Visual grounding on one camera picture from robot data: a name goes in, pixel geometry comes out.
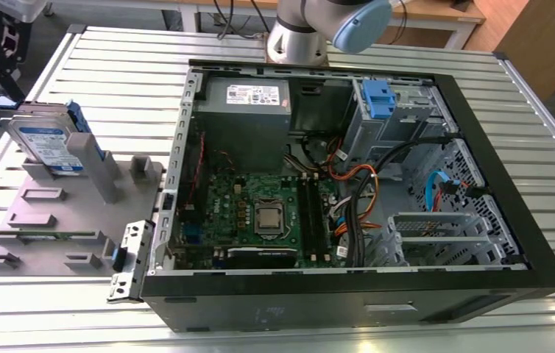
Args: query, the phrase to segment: aluminum extrusion table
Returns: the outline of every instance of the aluminum extrusion table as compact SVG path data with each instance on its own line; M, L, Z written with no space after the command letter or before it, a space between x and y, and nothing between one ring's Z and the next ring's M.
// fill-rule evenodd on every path
M166 164L189 58L263 61L258 41L87 27L67 33L29 99L83 107L115 160ZM555 120L514 68L490 54L374 46L329 49L331 66L429 71L455 77L555 250ZM23 181L23 154L0 140L0 222ZM105 303L107 278L0 278L0 349L139 352L555 352L555 294L461 324L279 332L174 334L145 304Z

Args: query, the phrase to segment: hard drive label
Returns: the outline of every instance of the hard drive label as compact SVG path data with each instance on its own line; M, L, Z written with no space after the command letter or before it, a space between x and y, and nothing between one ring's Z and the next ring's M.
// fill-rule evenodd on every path
M67 152L67 137L61 129L21 127L27 147L41 158L42 164L55 171L82 171L82 164Z

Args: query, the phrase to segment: white label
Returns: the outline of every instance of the white label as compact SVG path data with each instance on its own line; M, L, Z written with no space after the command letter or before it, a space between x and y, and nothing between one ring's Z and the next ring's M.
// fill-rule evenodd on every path
M347 253L347 248L345 248L343 246L338 246L335 249L335 256L346 257L346 253Z
M226 104L278 105L278 87L230 85Z
M342 152L341 149L335 150L335 156L341 159L341 160L346 160L347 155Z
M67 152L67 137L59 129L21 127L26 146L41 158L42 164L55 171L82 171L78 158Z

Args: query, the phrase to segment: gray plastic holder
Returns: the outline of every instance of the gray plastic holder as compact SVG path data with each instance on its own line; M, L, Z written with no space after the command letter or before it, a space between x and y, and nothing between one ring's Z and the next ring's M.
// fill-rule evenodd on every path
M86 176L54 176L25 163L29 177L0 226L0 276L107 276L126 223L150 219L162 165L135 156L99 159L94 138L71 133L67 150Z

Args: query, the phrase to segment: circuit board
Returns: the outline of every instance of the circuit board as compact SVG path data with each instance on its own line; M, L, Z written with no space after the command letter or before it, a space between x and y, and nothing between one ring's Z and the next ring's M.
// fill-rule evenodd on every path
M199 227L185 225L186 242L211 249L218 246L289 248L297 251L298 268L339 266L339 259L333 256L325 217L319 215L314 221L322 221L319 233L323 239L317 244L323 244L323 249L317 251L318 255L309 255L306 251L309 237L303 237L306 225L299 220L299 188L305 182L293 176L210 176L205 221ZM334 200L333 181L313 180L313 184L318 204L326 211ZM210 254L202 252L199 256L210 257Z

